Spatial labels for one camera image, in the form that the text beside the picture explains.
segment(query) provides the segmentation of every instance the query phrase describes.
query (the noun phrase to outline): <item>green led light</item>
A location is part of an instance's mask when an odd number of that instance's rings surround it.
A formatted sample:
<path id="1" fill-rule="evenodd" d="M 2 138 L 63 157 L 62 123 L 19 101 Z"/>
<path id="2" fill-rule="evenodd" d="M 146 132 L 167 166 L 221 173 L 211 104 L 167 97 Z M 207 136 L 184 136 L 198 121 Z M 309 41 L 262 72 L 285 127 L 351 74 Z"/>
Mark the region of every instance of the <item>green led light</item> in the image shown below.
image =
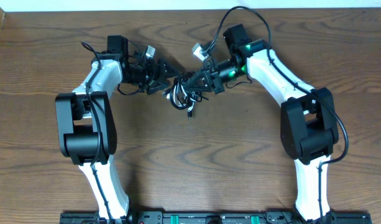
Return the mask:
<path id="1" fill-rule="evenodd" d="M 247 73 L 247 66 L 244 65 L 244 66 L 241 68 L 241 70 L 242 70 L 242 72 Z"/>

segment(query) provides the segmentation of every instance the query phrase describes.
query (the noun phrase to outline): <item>wood grain surface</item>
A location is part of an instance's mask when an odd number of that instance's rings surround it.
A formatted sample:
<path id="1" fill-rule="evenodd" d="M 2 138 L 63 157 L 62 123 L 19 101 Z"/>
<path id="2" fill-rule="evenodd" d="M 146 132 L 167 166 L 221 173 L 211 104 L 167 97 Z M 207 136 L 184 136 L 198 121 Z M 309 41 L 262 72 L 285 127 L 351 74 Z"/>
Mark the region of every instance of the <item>wood grain surface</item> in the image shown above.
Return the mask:
<path id="1" fill-rule="evenodd" d="M 381 223 L 381 9 L 261 10 L 285 65 L 334 95 L 350 137 L 348 156 L 331 165 L 328 200 Z M 152 45 L 181 70 L 201 64 L 196 42 L 211 40 L 224 11 L 10 13 L 0 35 L 0 223 L 57 223 L 63 211 L 95 211 L 86 178 L 58 148 L 54 98 L 77 87 L 106 37 Z M 253 39 L 262 23 L 233 12 Z M 216 55 L 228 56 L 221 38 Z M 133 87 L 125 85 L 127 91 Z M 280 110 L 258 84 L 241 85 L 197 105 L 188 121 L 162 99 L 111 98 L 116 164 L 135 207 L 197 211 L 292 208 L 293 161 L 279 139 Z M 334 147 L 340 155 L 342 138 Z"/>

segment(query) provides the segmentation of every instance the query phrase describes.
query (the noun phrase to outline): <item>black cable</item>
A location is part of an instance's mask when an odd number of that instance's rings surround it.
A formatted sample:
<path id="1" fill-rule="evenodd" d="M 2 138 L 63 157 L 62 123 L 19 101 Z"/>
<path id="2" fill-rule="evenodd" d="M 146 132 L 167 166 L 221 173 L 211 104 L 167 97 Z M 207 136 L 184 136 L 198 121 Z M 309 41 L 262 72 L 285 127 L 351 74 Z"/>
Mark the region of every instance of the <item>black cable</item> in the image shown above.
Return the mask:
<path id="1" fill-rule="evenodd" d="M 81 41 L 81 45 L 86 49 L 86 50 L 89 50 L 90 52 L 92 52 L 96 59 L 98 60 L 98 67 L 102 67 L 102 63 L 101 63 L 101 60 L 99 59 L 99 56 L 98 54 L 100 54 L 99 52 L 95 51 L 91 46 L 90 44 L 88 44 L 87 42 L 84 42 L 84 41 Z"/>
<path id="2" fill-rule="evenodd" d="M 145 63 L 146 63 L 146 51 L 147 51 L 147 48 L 141 53 L 141 55 L 140 55 L 140 57 L 138 58 L 138 61 L 136 62 L 136 65 L 138 65 L 139 64 L 139 62 L 143 59 L 143 58 L 145 58 Z"/>
<path id="3" fill-rule="evenodd" d="M 240 85 L 240 84 L 244 84 L 244 83 L 249 83 L 249 84 L 251 84 L 252 83 L 252 80 L 250 79 L 250 77 L 247 75 L 247 80 L 248 80 L 248 82 L 247 81 L 241 81 L 241 82 L 238 82 L 238 83 L 236 83 L 236 84 L 234 84 L 233 86 L 228 86 L 227 84 L 228 84 L 228 82 L 227 83 L 225 83 L 225 86 L 226 86 L 226 88 L 234 88 L 234 87 L 236 87 L 236 86 L 238 86 L 238 85 Z"/>
<path id="4" fill-rule="evenodd" d="M 188 93 L 183 90 L 183 84 L 186 83 L 193 76 L 193 74 L 194 72 L 179 74 L 173 80 L 172 87 L 166 90 L 164 93 L 169 94 L 169 100 L 172 106 L 178 110 L 191 108 L 194 106 L 195 102 L 201 102 L 203 99 L 209 100 L 207 97 L 203 96 L 201 91 Z"/>
<path id="5" fill-rule="evenodd" d="M 102 111 L 102 114 L 105 114 L 104 113 L 104 108 L 99 104 L 99 102 L 96 101 L 94 98 L 92 100 L 93 100 L 93 103 L 96 104 L 96 106 L 99 108 L 99 110 Z"/>
<path id="6" fill-rule="evenodd" d="M 139 56 L 141 56 L 141 50 L 140 50 L 140 47 L 137 45 L 137 44 L 135 44 L 133 41 L 131 41 L 131 40 L 128 40 L 133 46 L 135 46 L 137 49 L 138 49 L 138 52 L 139 52 Z"/>
<path id="7" fill-rule="evenodd" d="M 90 95 L 90 88 L 91 87 L 90 87 L 89 83 L 92 83 L 92 81 L 94 80 L 95 76 L 99 73 L 99 71 L 102 68 L 102 64 L 101 64 L 101 61 L 99 59 L 98 53 L 89 44 L 87 44 L 86 42 L 81 42 L 81 44 L 87 50 L 92 51 L 95 54 L 96 59 L 98 60 L 98 69 L 96 69 L 96 71 L 92 74 L 92 76 L 88 80 L 88 82 L 85 83 L 85 94 L 86 94 L 87 100 L 90 103 L 91 112 L 92 112 L 92 115 L 95 118 L 96 129 L 98 130 L 98 144 L 97 144 L 97 147 L 96 147 L 96 154 L 95 154 L 94 158 L 91 161 L 90 167 L 92 168 L 92 173 L 93 173 L 93 175 L 95 177 L 96 184 L 98 185 L 99 193 L 101 194 L 103 202 L 104 202 L 104 206 L 106 207 L 106 211 L 107 211 L 108 216 L 109 216 L 109 222 L 115 222 L 114 219 L 112 218 L 111 213 L 110 213 L 109 202 L 107 201 L 106 196 L 103 193 L 101 184 L 99 182 L 99 178 L 98 178 L 98 176 L 96 174 L 96 169 L 94 167 L 95 162 L 98 160 L 100 149 L 101 149 L 101 145 L 102 145 L 102 132 L 101 132 L 101 125 L 100 125 L 100 122 L 99 122 L 98 113 L 96 112 L 96 108 L 95 108 L 94 104 L 96 102 L 98 104 L 98 106 L 100 106 L 100 105 L 99 105 L 99 103 L 96 100 L 94 101 L 94 99 Z"/>
<path id="8" fill-rule="evenodd" d="M 99 192 L 100 192 L 100 194 L 102 196 L 102 199 L 103 199 L 103 202 L 104 202 L 104 206 L 106 207 L 106 211 L 108 212 L 109 223 L 115 223 L 116 221 L 115 221 L 115 219 L 113 219 L 113 216 L 110 213 L 109 202 L 108 202 L 105 194 L 103 193 L 103 189 L 102 189 L 101 183 L 99 181 L 99 177 L 97 175 L 97 170 L 96 170 L 94 165 L 92 165 L 91 168 L 92 168 L 92 174 L 95 177 L 96 185 L 98 186 Z"/>
<path id="9" fill-rule="evenodd" d="M 303 89 L 302 87 L 299 87 L 297 83 L 295 83 L 293 80 L 291 80 L 290 78 L 288 78 L 278 67 L 277 65 L 274 63 L 272 57 L 270 56 L 270 48 L 271 48 L 271 43 L 272 43 L 272 33 L 270 31 L 270 27 L 269 25 L 267 24 L 266 20 L 258 13 L 256 12 L 255 10 L 253 9 L 250 9 L 248 7 L 244 7 L 244 6 L 236 6 L 236 7 L 233 7 L 231 8 L 230 10 L 227 11 L 227 13 L 224 15 L 224 17 L 222 18 L 222 21 L 219 25 L 219 28 L 218 28 L 218 31 L 217 33 L 215 34 L 215 37 L 213 39 L 213 41 L 211 42 L 211 44 L 209 45 L 209 47 L 206 49 L 206 52 L 209 52 L 213 47 L 214 47 L 214 44 L 218 38 L 218 35 L 219 35 L 219 31 L 221 30 L 222 28 L 222 25 L 223 25 L 223 22 L 225 20 L 225 18 L 227 17 L 227 15 L 235 10 L 235 9 L 245 9 L 246 11 L 249 11 L 249 12 L 252 12 L 254 13 L 264 24 L 265 24 L 265 27 L 267 29 L 267 32 L 268 32 L 268 42 L 267 42 L 267 57 L 269 59 L 269 62 L 271 65 L 273 65 L 273 67 L 276 69 L 276 71 L 281 74 L 281 76 L 287 80 L 291 85 L 293 85 L 296 89 L 302 91 L 303 93 L 309 95 L 312 97 L 312 99 L 316 100 L 316 102 L 318 102 L 320 105 L 323 105 L 328 111 L 329 113 L 336 119 L 337 123 L 339 124 L 340 128 L 341 128 L 341 131 L 344 135 L 344 142 L 345 142 L 345 146 L 344 146 L 344 150 L 342 152 L 342 154 L 336 158 L 336 159 L 331 159 L 330 161 L 324 161 L 324 162 L 321 162 L 319 164 L 319 167 L 318 167 L 318 171 L 319 171 L 319 209 L 320 209 L 320 222 L 322 221 L 323 219 L 323 209 L 322 209 L 322 204 L 321 204 L 321 172 L 323 171 L 322 170 L 322 166 L 325 165 L 325 164 L 332 164 L 332 163 L 335 163 L 335 162 L 338 162 L 338 161 L 341 161 L 343 158 L 345 158 L 348 150 L 349 150 L 349 138 L 348 138 L 348 135 L 347 135 L 347 131 L 346 131 L 346 128 L 345 128 L 345 125 L 343 124 L 343 122 L 341 121 L 341 119 L 339 118 L 339 116 L 335 113 L 335 111 L 330 108 L 327 103 L 323 100 L 320 100 L 320 98 L 318 96 L 316 96 L 314 93 L 308 91 L 308 90 L 305 90 Z"/>
<path id="10" fill-rule="evenodd" d="M 136 91 L 133 91 L 132 93 L 124 93 L 123 91 L 120 90 L 120 84 L 117 85 L 117 91 L 119 93 L 121 93 L 122 95 L 124 96 L 131 96 L 131 95 L 135 95 L 136 93 L 139 93 L 140 92 L 140 89 L 136 90 Z"/>

